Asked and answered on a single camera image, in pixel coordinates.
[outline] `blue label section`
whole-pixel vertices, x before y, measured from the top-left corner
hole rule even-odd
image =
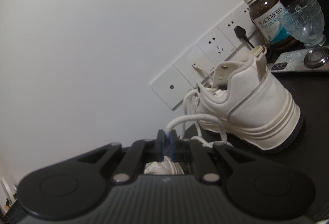
[[[270,43],[276,43],[276,42],[279,42],[279,41],[282,41],[284,40],[285,38],[289,37],[289,33],[288,31],[285,30],[285,28],[280,25],[277,33],[275,34],[274,38],[271,40],[271,38],[269,38],[269,42]]]

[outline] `clear glass goblet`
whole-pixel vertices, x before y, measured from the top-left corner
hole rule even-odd
[[[290,35],[304,42],[306,48],[324,45],[324,16],[317,0],[294,1],[277,19]]]

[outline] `shoe sole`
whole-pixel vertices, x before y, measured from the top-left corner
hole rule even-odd
[[[259,153],[278,153],[285,149],[299,134],[304,116],[287,91],[287,99],[280,114],[269,124],[259,128],[238,128],[222,120],[227,133],[231,133]],[[199,122],[208,131],[217,132],[212,123]]]

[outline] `glass base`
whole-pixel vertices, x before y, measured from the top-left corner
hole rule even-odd
[[[313,43],[304,43],[305,48],[320,47],[323,46],[326,42],[326,36],[322,35],[316,42]]]

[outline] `black power cord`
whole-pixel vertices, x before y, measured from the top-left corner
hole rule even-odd
[[[244,41],[246,41],[250,46],[251,48],[254,48],[254,46],[251,44],[251,42],[248,40],[246,34],[246,30],[240,26],[236,26],[234,28],[234,32],[235,32],[235,35],[238,39],[243,39]]]

